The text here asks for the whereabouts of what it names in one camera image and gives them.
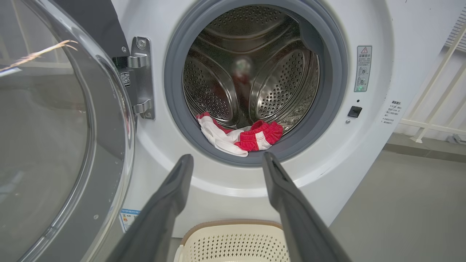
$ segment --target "stainless steel drum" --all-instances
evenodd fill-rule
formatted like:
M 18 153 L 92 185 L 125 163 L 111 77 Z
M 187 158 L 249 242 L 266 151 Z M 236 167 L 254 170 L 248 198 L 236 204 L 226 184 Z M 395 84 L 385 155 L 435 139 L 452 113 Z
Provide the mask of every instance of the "stainless steel drum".
M 309 111 L 319 86 L 318 56 L 297 21 L 266 6 L 233 9 L 212 21 L 186 58 L 183 87 L 193 115 L 226 127 L 276 121 L 287 133 Z

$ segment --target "white railing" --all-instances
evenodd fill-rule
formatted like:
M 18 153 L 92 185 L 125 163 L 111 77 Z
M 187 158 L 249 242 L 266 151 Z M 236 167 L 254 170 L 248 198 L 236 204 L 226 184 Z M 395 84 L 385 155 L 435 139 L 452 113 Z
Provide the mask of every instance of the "white railing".
M 424 101 L 425 97 L 427 94 L 432 89 L 432 86 L 435 84 L 437 79 L 439 78 L 439 75 L 442 73 L 443 69 L 447 65 L 448 61 L 450 60 L 453 52 L 457 48 L 458 44 L 460 43 L 461 39 L 463 38 L 464 34 L 466 33 L 466 23 L 462 26 L 460 32 L 458 33 L 457 37 L 451 44 L 450 48 L 448 49 L 447 53 L 443 57 L 442 62 L 440 63 L 439 67 L 433 74 L 432 78 L 430 79 L 429 83 L 427 84 L 427 87 L 419 97 L 419 99 L 416 101 L 416 104 L 412 108 L 411 112 L 406 116 L 407 119 L 403 118 L 400 120 L 400 124 L 406 124 L 406 125 L 411 125 L 411 126 L 416 126 L 419 127 L 418 132 L 411 137 L 412 140 L 414 140 L 417 143 L 422 143 L 422 138 L 425 136 L 428 130 L 436 130 L 436 131 L 441 131 L 441 132 L 447 132 L 447 133 L 452 133 L 452 134 L 458 134 L 458 135 L 463 135 L 466 136 L 466 131 L 465 130 L 459 130 L 455 128 L 451 128 L 452 123 L 454 120 L 459 116 L 459 113 L 463 111 L 464 107 L 466 106 L 466 96 L 463 98 L 463 100 L 459 103 L 459 105 L 453 110 L 453 113 L 450 115 L 449 119 L 446 122 L 445 126 L 434 124 L 433 121 L 439 114 L 439 110 L 447 103 L 448 98 L 451 96 L 452 91 L 455 90 L 456 88 L 463 88 L 461 84 L 459 84 L 460 80 L 464 75 L 466 75 L 466 61 L 463 62 L 463 65 L 460 67 L 456 75 L 453 77 L 451 80 L 450 84 L 446 88 L 446 90 L 443 92 L 442 96 L 440 99 L 436 102 L 436 104 L 432 107 L 431 112 L 427 116 L 424 122 L 419 122 L 419 121 L 413 121 L 410 120 L 416 113 L 416 111 L 419 110 L 421 103 Z

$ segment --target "sticker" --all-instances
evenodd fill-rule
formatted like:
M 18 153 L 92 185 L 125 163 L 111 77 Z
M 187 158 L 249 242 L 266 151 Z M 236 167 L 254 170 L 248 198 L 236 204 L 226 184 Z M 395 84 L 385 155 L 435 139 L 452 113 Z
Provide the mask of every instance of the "sticker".
M 395 116 L 399 115 L 400 111 L 401 102 L 392 101 L 387 111 L 385 111 L 385 114 L 382 117 L 382 120 L 380 120 L 380 122 L 384 124 L 393 124 L 393 121 L 395 121 Z
M 358 46 L 357 47 L 356 83 L 354 84 L 355 92 L 367 91 L 367 84 L 369 83 L 371 61 L 372 61 L 372 46 Z
M 121 81 L 123 82 L 124 87 L 131 86 L 131 80 L 130 80 L 130 73 L 129 72 L 120 73 L 120 77 L 121 77 Z
M 131 224 L 139 215 L 139 210 L 131 210 L 131 209 L 122 209 L 120 212 L 120 224 L 121 228 L 123 229 L 123 233 L 126 233 L 130 228 Z

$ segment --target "warning label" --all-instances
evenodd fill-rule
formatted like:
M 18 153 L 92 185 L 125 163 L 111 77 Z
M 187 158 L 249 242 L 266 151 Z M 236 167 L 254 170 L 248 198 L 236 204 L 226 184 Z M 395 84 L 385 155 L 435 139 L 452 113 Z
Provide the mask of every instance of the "warning label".
M 355 92 L 367 91 L 369 83 L 370 64 L 372 61 L 372 46 L 357 47 L 356 83 Z
M 382 117 L 382 120 L 380 120 L 380 122 L 384 124 L 393 124 L 393 121 L 395 121 L 395 116 L 399 115 L 400 111 L 401 102 L 392 101 L 391 105 L 388 107 L 387 111 L 385 111 L 385 114 Z

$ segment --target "white cloth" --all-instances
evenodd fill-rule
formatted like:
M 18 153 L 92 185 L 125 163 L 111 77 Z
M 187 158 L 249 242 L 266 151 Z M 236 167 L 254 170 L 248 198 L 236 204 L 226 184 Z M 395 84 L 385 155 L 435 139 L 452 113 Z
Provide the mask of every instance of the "white cloth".
M 236 129 L 229 132 L 228 134 L 225 134 L 223 130 L 218 128 L 213 123 L 212 117 L 210 116 L 198 118 L 198 122 L 201 126 L 202 133 L 207 138 L 207 140 L 209 140 L 209 142 L 215 146 L 215 148 L 231 155 L 247 157 L 248 152 L 246 150 L 242 150 L 234 143 L 239 142 L 240 134 L 244 131 L 249 131 L 251 129 L 250 126 Z

